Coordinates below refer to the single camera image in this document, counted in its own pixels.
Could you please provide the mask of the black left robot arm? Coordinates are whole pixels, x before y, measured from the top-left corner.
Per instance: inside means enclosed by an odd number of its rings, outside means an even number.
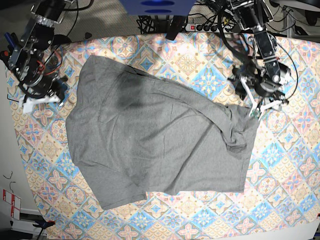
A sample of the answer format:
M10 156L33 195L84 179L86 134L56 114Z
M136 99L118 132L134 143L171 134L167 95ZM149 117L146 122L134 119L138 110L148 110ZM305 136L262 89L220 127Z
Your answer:
M242 30L253 32L252 56L238 76L245 77L248 87L259 96L287 104L289 100L280 88L290 80L291 70L278 62L277 40L267 31L266 24L274 19L270 8L263 0L228 0L227 7Z

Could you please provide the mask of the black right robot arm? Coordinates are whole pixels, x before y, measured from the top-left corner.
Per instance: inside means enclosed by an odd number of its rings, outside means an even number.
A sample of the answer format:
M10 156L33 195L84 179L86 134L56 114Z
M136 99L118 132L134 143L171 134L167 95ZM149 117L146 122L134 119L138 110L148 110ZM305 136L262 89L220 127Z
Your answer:
M31 17L21 38L5 34L9 51L2 51L0 56L18 80L17 86L24 94L20 100L24 108L64 103L67 77L60 78L56 70L46 71L44 55L57 41L55 25L61 23L64 10L72 4L71 0L38 0L30 10Z

